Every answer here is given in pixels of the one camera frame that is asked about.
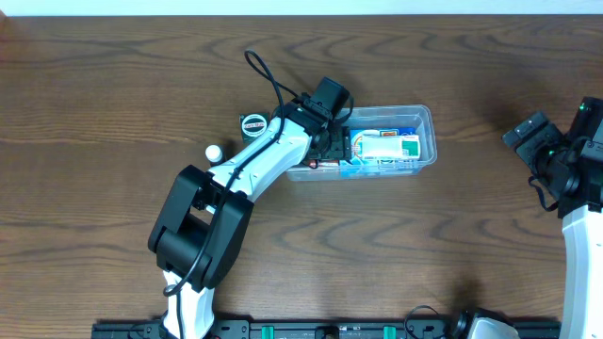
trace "black mount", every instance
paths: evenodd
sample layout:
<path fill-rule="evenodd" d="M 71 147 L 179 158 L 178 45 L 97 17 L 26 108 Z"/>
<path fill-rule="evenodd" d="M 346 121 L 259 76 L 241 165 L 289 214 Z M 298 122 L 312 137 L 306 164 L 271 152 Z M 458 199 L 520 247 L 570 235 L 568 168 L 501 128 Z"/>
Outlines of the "black mount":
<path fill-rule="evenodd" d="M 336 118 L 349 98 L 347 89 L 324 77 L 312 96 L 302 93 L 285 106 L 285 116 L 312 137 L 304 160 L 351 159 L 350 131 L 341 126 L 349 116 Z"/>
<path fill-rule="evenodd" d="M 183 277 L 209 232 L 209 225 L 192 215 L 190 207 L 203 210 L 207 205 L 215 206 L 222 194 L 229 197 L 216 220 L 216 231 L 188 281 L 197 292 L 216 287 L 235 263 L 253 203 L 242 193 L 225 193 L 209 173 L 190 165 L 176 177 L 149 236 L 148 247 L 156 253 L 157 265 Z"/>
<path fill-rule="evenodd" d="M 564 136 L 542 112 L 523 121 L 502 139 L 528 165 L 557 200 L 563 218 L 581 206 L 601 213 L 603 205 L 603 100 L 585 97 Z"/>

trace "plastic container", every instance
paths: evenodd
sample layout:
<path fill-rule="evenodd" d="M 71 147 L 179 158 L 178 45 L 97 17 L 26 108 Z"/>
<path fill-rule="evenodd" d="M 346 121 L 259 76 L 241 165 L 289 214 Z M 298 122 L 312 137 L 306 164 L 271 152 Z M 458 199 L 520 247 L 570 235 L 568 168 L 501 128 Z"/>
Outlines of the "plastic container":
<path fill-rule="evenodd" d="M 321 166 L 317 169 L 298 165 L 286 172 L 287 177 L 291 181 L 316 181 L 415 175 L 437 158 L 432 113 L 424 105 L 357 107 L 344 125 L 350 129 L 414 127 L 419 135 L 420 158 L 390 164 Z"/>

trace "wood grain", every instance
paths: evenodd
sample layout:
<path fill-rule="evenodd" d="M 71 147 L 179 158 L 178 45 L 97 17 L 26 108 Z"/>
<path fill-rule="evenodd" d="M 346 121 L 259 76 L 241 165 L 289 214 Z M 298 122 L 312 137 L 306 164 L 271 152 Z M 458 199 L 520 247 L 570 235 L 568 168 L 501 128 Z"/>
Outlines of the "wood grain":
<path fill-rule="evenodd" d="M 0 35 L 0 336 L 89 336 L 167 306 L 146 239 L 177 172 L 323 75 L 358 106 L 427 105 L 416 177 L 292 183 L 258 201 L 218 312 L 392 318 L 417 304 L 561 317 L 561 223 L 500 136 L 601 96 L 600 16 L 11 18 Z"/>

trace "camera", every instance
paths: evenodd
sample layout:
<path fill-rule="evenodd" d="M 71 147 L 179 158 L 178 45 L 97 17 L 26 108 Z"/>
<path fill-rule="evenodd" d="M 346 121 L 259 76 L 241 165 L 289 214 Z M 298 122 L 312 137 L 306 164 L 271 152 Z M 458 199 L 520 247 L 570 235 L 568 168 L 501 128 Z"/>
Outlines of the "camera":
<path fill-rule="evenodd" d="M 585 97 L 565 135 L 543 112 L 507 132 L 502 140 L 530 168 L 529 184 L 536 188 L 547 211 L 559 208 L 559 218 L 588 205 L 601 212 L 603 202 L 603 100 Z M 538 181 L 556 200 L 550 206 Z"/>

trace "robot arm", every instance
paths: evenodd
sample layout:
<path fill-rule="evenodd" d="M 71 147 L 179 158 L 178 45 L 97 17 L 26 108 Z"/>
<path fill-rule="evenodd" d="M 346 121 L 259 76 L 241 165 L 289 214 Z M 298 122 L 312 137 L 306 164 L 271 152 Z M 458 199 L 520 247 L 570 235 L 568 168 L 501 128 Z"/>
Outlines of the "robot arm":
<path fill-rule="evenodd" d="M 503 136 L 557 201 L 567 271 L 562 339 L 603 338 L 603 101 L 584 98 L 570 131 L 538 112 Z"/>
<path fill-rule="evenodd" d="M 561 338 L 603 337 L 603 215 L 582 206 L 563 217 L 567 253 Z"/>
<path fill-rule="evenodd" d="M 172 336 L 179 338 L 182 331 L 185 338 L 198 339 L 209 331 L 214 321 L 213 288 L 235 263 L 253 203 L 310 151 L 321 156 L 329 149 L 332 134 L 340 133 L 337 129 L 342 128 L 334 125 L 335 117 L 349 97 L 339 84 L 323 78 L 311 97 L 303 94 L 285 105 L 281 118 L 274 118 L 267 132 L 241 153 L 208 172 L 191 165 L 176 177 L 148 242 L 168 286 L 180 283 L 191 272 L 180 292 L 169 297 L 163 326 Z M 282 117 L 284 128 L 278 136 Z M 236 169 L 240 170 L 238 176 L 225 189 Z M 221 211 L 214 213 L 224 195 Z M 212 222 L 196 218 L 190 207 L 214 213 Z M 201 259 L 195 265 L 198 255 Z"/>

